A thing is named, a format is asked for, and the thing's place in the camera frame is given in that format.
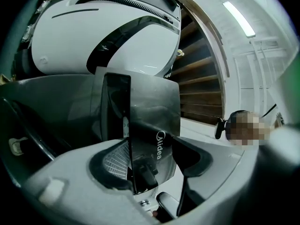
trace stair step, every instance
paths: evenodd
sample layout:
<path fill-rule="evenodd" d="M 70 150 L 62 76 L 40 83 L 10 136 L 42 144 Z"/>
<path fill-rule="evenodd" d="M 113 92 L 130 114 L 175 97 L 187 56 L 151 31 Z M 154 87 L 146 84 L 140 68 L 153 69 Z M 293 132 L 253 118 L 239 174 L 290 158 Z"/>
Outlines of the stair step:
<path fill-rule="evenodd" d="M 187 15 L 188 15 L 188 13 L 184 9 L 182 9 L 181 10 L 181 20 L 183 20 Z"/>
<path fill-rule="evenodd" d="M 199 121 L 203 123 L 208 123 L 212 125 L 216 125 L 218 122 L 218 117 L 215 116 L 208 116 L 205 114 L 197 114 L 197 113 L 192 113 L 192 112 L 181 112 L 181 116 L 183 118 L 191 119 L 194 121 Z"/>
<path fill-rule="evenodd" d="M 195 92 L 180 94 L 181 104 L 222 105 L 221 92 Z"/>
<path fill-rule="evenodd" d="M 208 116 L 222 116 L 221 105 L 198 105 L 198 104 L 181 104 L 181 111 L 186 113 L 198 113 Z"/>
<path fill-rule="evenodd" d="M 191 22 L 188 26 L 181 30 L 180 40 L 184 39 L 187 35 L 196 31 L 198 28 L 194 22 Z"/>
<path fill-rule="evenodd" d="M 208 57 L 208 58 L 205 58 L 205 59 L 202 59 L 202 60 L 199 60 L 199 61 L 196 61 L 196 62 L 193 62 L 191 64 L 188 64 L 182 68 L 179 68 L 175 71 L 173 71 L 171 73 L 171 76 L 174 76 L 174 75 L 177 75 L 179 73 L 184 73 L 184 72 L 187 72 L 191 69 L 194 69 L 194 68 L 198 68 L 198 67 L 201 67 L 201 66 L 204 66 L 204 65 L 207 65 L 209 63 L 212 62 L 212 57 Z"/>
<path fill-rule="evenodd" d="M 200 77 L 200 78 L 188 80 L 188 81 L 185 81 L 185 82 L 179 82 L 178 85 L 179 86 L 183 86 L 183 85 L 187 85 L 187 84 L 201 83 L 201 82 L 215 80 L 215 79 L 218 79 L 218 75 L 207 76 L 207 77 Z"/>
<path fill-rule="evenodd" d="M 194 42 L 194 43 L 191 44 L 190 46 L 184 48 L 184 49 L 182 50 L 182 51 L 184 52 L 184 56 L 178 56 L 178 57 L 176 58 L 176 60 L 179 60 L 180 58 L 183 58 L 183 57 L 189 55 L 190 53 L 192 53 L 192 52 L 194 52 L 194 51 L 200 49 L 200 48 L 201 48 L 202 46 L 204 46 L 204 45 L 206 45 L 206 41 L 205 41 L 204 38 L 202 38 L 202 39 L 200 39 L 200 40 Z"/>

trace headphones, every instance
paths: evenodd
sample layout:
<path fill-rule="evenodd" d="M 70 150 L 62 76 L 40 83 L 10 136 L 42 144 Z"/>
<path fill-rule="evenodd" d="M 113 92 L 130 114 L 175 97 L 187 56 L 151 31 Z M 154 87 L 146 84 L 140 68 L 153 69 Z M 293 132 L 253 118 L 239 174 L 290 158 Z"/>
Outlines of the headphones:
<path fill-rule="evenodd" d="M 220 139 L 220 137 L 222 135 L 222 132 L 225 130 L 225 131 L 227 131 L 226 132 L 226 138 L 227 138 L 227 140 L 230 140 L 230 137 L 229 137 L 230 127 L 229 127 L 228 121 L 231 121 L 231 120 L 235 119 L 235 116 L 238 113 L 245 112 L 245 111 L 246 110 L 238 110 L 238 111 L 235 111 L 235 112 L 231 113 L 228 120 L 224 120 L 222 118 L 218 118 L 217 119 L 216 130 L 215 130 L 215 138 L 216 139 Z"/>

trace wooden stairs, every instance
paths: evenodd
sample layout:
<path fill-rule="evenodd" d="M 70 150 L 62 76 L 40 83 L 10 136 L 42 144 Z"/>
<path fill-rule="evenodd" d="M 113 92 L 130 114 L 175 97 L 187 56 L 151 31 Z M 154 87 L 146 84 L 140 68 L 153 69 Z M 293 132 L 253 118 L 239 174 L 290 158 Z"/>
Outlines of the wooden stairs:
<path fill-rule="evenodd" d="M 185 9 L 181 10 L 179 49 L 168 79 L 179 84 L 181 117 L 216 125 L 223 117 L 223 94 L 214 54 L 200 26 Z"/>

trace midea logo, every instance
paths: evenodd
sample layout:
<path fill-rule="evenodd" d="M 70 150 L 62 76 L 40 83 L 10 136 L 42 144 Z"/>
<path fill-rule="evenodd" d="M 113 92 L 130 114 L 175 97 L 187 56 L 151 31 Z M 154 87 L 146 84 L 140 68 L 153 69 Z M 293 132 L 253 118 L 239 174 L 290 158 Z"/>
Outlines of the midea logo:
<path fill-rule="evenodd" d="M 163 140 L 165 139 L 165 132 L 164 131 L 159 131 L 156 134 L 156 140 L 157 140 L 157 159 L 161 159 L 161 150 L 163 149 L 163 147 L 161 145 L 163 145 Z"/>

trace ceiling light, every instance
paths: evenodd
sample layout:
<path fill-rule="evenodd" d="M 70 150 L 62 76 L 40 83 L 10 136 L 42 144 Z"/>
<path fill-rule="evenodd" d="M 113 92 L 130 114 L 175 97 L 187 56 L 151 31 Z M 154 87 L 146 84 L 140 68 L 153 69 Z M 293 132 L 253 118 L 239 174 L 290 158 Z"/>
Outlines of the ceiling light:
<path fill-rule="evenodd" d="M 252 29 L 252 27 L 250 26 L 250 24 L 247 22 L 247 20 L 245 19 L 245 17 L 240 13 L 240 11 L 234 5 L 232 5 L 232 3 L 229 2 L 229 1 L 224 2 L 223 5 L 234 16 L 234 18 L 236 19 L 236 21 L 238 21 L 239 25 L 244 30 L 244 33 L 246 34 L 246 36 L 248 38 L 255 37 L 254 30 Z"/>

